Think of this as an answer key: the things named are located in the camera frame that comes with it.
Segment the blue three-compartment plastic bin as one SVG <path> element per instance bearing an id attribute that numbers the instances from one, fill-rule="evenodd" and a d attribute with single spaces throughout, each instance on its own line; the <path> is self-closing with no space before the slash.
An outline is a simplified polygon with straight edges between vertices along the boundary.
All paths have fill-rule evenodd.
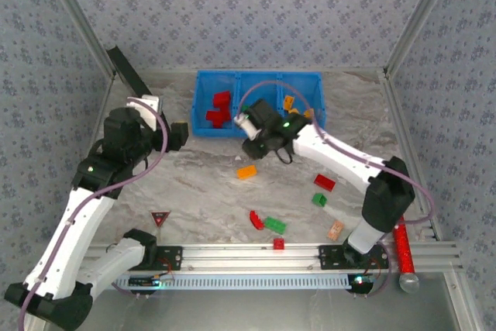
<path id="1" fill-rule="evenodd" d="M 288 111 L 283 109 L 285 95 L 294 97 L 293 109 L 298 109 L 304 115 L 306 104 L 314 110 L 315 117 L 321 127 L 326 124 L 326 104 L 322 86 L 322 75 L 319 72 L 242 72 L 242 71 L 199 71 L 196 77 L 195 93 L 191 107 L 192 131 L 196 136 L 203 137 L 241 137 L 244 132 L 231 120 L 236 115 L 242 97 L 253 86 L 261 81 L 281 81 L 297 90 L 304 98 L 300 99 L 293 90 L 277 84 L 268 84 L 250 92 L 243 101 L 244 105 L 252 105 L 258 98 L 266 100 L 269 105 L 282 116 Z M 205 119 L 208 110 L 222 111 L 212 105 L 213 95 L 221 91 L 231 92 L 229 112 L 221 129 L 214 129 L 212 122 Z"/>

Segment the black flat board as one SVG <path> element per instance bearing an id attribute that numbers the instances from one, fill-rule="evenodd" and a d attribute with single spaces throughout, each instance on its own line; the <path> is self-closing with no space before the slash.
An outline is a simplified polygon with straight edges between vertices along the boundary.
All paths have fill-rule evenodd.
<path id="1" fill-rule="evenodd" d="M 152 95 L 151 90 L 118 47 L 107 50 L 107 54 L 116 73 L 135 97 L 142 98 L 144 95 Z"/>

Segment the red triangle toy sign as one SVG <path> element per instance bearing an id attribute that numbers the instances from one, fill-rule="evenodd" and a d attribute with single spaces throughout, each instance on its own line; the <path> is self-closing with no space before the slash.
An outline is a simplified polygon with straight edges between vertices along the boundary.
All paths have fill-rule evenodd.
<path id="1" fill-rule="evenodd" d="M 150 214 L 151 214 L 151 217 L 153 219 L 155 226 L 158 229 L 160 229 L 162 227 L 162 225 L 164 224 L 164 222 L 169 217 L 170 213 L 171 213 L 170 211 L 166 211 L 166 212 L 151 212 Z"/>

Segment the tan brick-pattern tile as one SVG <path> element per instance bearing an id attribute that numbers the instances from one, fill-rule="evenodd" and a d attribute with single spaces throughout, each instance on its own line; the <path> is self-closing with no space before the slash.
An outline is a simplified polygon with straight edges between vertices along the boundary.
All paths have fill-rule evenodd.
<path id="1" fill-rule="evenodd" d="M 327 233 L 327 237 L 331 241 L 336 242 L 339 239 L 339 236 L 343 231 L 343 228 L 344 228 L 344 224 L 338 220 L 335 220 Z"/>

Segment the red glitter tube silver cap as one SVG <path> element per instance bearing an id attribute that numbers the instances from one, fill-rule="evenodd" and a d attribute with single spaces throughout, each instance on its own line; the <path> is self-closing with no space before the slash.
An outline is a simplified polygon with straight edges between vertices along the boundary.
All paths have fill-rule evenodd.
<path id="1" fill-rule="evenodd" d="M 415 265 L 412 259 L 408 232 L 403 217 L 399 219 L 397 225 L 393 228 L 392 233 L 400 273 L 400 288 L 408 294 L 415 294 L 420 288 L 420 283 L 419 278 L 415 273 Z"/>

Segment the thin aluminium side rail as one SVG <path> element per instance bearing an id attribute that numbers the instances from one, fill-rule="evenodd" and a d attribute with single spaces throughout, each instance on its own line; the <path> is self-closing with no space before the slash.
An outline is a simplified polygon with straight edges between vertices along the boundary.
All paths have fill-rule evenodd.
<path id="1" fill-rule="evenodd" d="M 90 143 L 89 143 L 89 149 L 91 149 L 91 147 L 93 146 L 93 144 L 97 140 L 99 126 L 100 126 L 100 124 L 102 122 L 102 117 L 103 117 L 103 114 L 104 114 L 104 111 L 105 111 L 105 107 L 106 107 L 107 101 L 109 99 L 109 94 L 110 94 L 110 91 L 112 89 L 114 80 L 115 80 L 115 74 L 113 74 L 109 78 L 109 80 L 108 80 L 108 84 L 106 86 L 105 93 L 103 95 L 102 103 L 100 104 L 100 107 L 99 107 L 99 110 L 98 110 L 98 114 L 97 114 L 97 117 L 96 117 L 96 123 L 95 123 L 94 129 L 93 129 L 92 134 L 91 134 L 91 139 L 90 139 Z"/>

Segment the aluminium wall rail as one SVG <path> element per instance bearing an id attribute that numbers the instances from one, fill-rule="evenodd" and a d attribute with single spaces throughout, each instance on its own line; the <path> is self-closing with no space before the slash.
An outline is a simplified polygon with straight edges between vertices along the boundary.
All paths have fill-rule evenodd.
<path id="1" fill-rule="evenodd" d="M 192 74 L 197 71 L 242 71 L 242 72 L 320 72 L 320 73 L 346 73 L 346 74 L 358 74 L 358 75 L 380 75 L 383 73 L 382 67 L 331 67 L 331 68 L 296 68 L 296 67 L 282 67 L 282 68 L 241 68 L 241 67 L 227 67 L 227 68 L 176 68 L 176 69 L 160 69 L 160 68 L 147 68 L 147 69 L 137 69 L 136 73 L 141 77 L 145 78 L 147 76 L 158 76 L 162 74 Z"/>

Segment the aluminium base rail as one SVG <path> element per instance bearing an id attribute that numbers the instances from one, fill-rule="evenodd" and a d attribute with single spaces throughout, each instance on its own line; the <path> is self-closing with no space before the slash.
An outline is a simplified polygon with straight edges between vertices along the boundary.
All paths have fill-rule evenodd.
<path id="1" fill-rule="evenodd" d="M 306 274 L 322 269 L 317 243 L 287 243 L 274 250 L 270 243 L 185 244 L 181 269 L 174 274 Z M 458 247 L 454 242 L 414 242 L 411 244 L 415 272 L 462 271 Z M 387 245 L 389 268 L 398 271 L 394 245 Z M 388 269 L 329 270 L 332 273 L 386 274 Z"/>

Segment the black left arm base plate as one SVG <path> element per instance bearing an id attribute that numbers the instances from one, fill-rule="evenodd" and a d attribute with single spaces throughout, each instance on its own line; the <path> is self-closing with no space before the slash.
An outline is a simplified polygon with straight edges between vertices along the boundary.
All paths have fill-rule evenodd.
<path id="1" fill-rule="evenodd" d="M 183 260 L 182 246 L 158 246 L 155 264 L 163 271 L 179 271 Z"/>

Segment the aluminium frame post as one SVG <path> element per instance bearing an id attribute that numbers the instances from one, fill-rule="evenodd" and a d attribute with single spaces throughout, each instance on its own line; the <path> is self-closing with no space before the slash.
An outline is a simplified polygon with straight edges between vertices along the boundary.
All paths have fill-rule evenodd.
<path id="1" fill-rule="evenodd" d="M 397 73 L 398 68 L 401 66 L 403 60 L 407 56 L 409 50 L 412 48 L 413 43 L 418 37 L 422 27 L 425 25 L 427 18 L 436 6 L 439 0 L 419 0 L 414 8 L 411 16 L 406 23 L 403 32 L 401 33 L 394 49 L 386 65 L 384 66 L 384 74 L 386 78 L 393 78 Z"/>
<path id="2" fill-rule="evenodd" d="M 100 70 L 107 78 L 113 79 L 115 76 L 114 66 L 110 61 L 105 48 L 102 46 L 102 43 L 92 29 L 91 24 L 87 16 L 84 14 L 78 0 L 60 1 L 68 12 L 74 27 L 85 42 Z"/>

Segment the wide aluminium side rail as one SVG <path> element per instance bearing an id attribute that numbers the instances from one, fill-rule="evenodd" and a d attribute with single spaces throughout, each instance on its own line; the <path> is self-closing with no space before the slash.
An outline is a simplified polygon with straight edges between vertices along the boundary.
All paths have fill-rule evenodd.
<path id="1" fill-rule="evenodd" d="M 415 152 L 410 132 L 408 131 L 407 121 L 402 111 L 398 94 L 388 76 L 383 71 L 380 71 L 380 73 L 381 83 L 384 87 L 384 97 L 386 98 L 390 110 L 390 117 L 396 132 L 398 145 L 401 155 L 407 165 L 409 175 L 423 188 L 427 188 L 427 182 L 422 173 L 419 159 Z M 410 219 L 420 219 L 421 217 L 428 215 L 429 200 L 417 188 L 414 189 L 416 199 L 414 205 L 406 212 L 406 216 Z M 428 222 L 422 222 L 415 226 L 411 226 L 409 232 L 413 233 L 414 240 L 419 242 L 443 240 L 443 234 L 439 228 L 439 223 L 435 215 L 433 215 Z"/>

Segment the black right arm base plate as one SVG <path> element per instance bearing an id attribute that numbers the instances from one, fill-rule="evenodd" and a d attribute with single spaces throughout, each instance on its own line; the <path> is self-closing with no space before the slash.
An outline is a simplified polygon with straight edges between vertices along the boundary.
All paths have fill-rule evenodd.
<path id="1" fill-rule="evenodd" d="M 333 244 L 318 248 L 318 259 L 322 270 L 388 269 L 389 260 L 383 247 L 376 244 L 368 253 L 359 253 L 351 247 Z"/>

